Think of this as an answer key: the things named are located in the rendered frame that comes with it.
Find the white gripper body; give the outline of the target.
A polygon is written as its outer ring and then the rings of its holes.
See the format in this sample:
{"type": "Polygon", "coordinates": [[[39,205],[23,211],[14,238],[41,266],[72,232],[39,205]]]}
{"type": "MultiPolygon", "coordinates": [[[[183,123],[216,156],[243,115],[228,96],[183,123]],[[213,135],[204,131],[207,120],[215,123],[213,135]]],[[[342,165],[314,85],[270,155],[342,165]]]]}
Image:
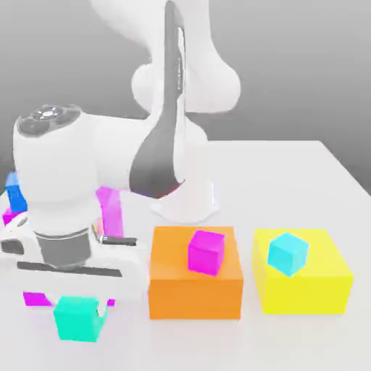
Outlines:
{"type": "Polygon", "coordinates": [[[82,267],[55,269],[30,254],[0,252],[0,280],[19,291],[51,296],[137,299],[149,284],[148,270],[134,251],[96,252],[82,267]]]}

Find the small teal cube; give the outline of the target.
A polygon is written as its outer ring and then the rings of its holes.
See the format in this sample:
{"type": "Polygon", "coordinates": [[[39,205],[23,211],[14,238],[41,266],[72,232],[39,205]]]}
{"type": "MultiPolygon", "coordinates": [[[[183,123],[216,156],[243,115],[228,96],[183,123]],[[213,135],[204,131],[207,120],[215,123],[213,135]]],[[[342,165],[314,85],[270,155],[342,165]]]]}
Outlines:
{"type": "Polygon", "coordinates": [[[95,343],[108,315],[99,315],[99,301],[93,297],[62,296],[54,308],[54,321],[60,340],[95,343]]]}

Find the small magenta cube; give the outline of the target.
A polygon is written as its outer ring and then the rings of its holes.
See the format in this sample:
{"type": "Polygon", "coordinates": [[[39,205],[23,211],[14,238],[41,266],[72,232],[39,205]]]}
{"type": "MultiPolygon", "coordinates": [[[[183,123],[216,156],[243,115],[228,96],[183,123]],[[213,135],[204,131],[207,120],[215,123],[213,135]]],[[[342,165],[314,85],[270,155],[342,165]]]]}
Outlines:
{"type": "Polygon", "coordinates": [[[217,276],[225,253],[225,235],[197,230],[188,244],[188,269],[217,276]]]}

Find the small blue cube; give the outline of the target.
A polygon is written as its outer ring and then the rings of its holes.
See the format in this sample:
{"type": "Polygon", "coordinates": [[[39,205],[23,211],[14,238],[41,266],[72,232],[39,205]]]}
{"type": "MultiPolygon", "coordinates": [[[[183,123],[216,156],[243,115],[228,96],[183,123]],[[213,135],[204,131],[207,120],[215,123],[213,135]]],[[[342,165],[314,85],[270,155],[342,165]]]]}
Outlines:
{"type": "Polygon", "coordinates": [[[16,172],[8,174],[5,185],[9,198],[10,208],[13,213],[26,212],[28,204],[22,195],[16,172]]]}

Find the small cyan cube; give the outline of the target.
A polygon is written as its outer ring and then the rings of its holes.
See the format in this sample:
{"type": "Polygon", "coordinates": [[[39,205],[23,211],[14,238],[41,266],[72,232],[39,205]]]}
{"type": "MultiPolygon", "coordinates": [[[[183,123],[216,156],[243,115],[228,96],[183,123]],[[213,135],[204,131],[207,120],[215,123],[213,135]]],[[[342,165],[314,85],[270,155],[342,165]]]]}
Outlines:
{"type": "Polygon", "coordinates": [[[294,276],[307,263],[309,243],[284,232],[272,239],[267,252],[267,264],[287,277],[294,276]]]}

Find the large magenta box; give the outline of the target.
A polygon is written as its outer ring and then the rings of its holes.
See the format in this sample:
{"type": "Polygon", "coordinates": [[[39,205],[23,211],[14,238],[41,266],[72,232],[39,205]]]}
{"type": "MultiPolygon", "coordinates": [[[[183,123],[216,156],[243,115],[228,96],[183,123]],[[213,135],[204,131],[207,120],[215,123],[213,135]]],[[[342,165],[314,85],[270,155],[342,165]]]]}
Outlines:
{"type": "MultiPolygon", "coordinates": [[[[123,237],[123,221],[120,192],[107,187],[100,187],[96,191],[101,206],[101,218],[98,221],[99,233],[112,237],[123,237]]],[[[10,196],[5,191],[0,196],[0,231],[14,231],[26,222],[27,212],[13,212],[10,196]]],[[[23,298],[27,307],[51,307],[52,303],[44,293],[24,292],[23,298]]]]}

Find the large orange box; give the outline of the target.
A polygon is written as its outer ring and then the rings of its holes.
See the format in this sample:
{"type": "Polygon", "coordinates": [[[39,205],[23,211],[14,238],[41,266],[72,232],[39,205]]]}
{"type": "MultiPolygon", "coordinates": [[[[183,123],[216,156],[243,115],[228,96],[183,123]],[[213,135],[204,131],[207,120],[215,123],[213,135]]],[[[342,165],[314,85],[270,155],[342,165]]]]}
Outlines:
{"type": "Polygon", "coordinates": [[[158,226],[154,229],[149,317],[152,320],[238,320],[241,317],[243,273],[231,226],[158,226]],[[188,268],[191,239],[223,235],[224,257],[216,275],[188,268]]]}

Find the large yellow box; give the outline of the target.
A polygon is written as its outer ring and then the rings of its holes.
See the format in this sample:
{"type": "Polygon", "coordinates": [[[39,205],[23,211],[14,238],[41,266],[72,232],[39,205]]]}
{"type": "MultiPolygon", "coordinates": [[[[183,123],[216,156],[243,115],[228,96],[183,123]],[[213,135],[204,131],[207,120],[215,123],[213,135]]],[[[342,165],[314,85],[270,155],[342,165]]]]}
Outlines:
{"type": "Polygon", "coordinates": [[[251,265],[265,314],[343,314],[354,275],[326,229],[257,228],[251,265]],[[306,265],[287,277],[267,264],[269,243],[284,232],[309,243],[306,265]]]}

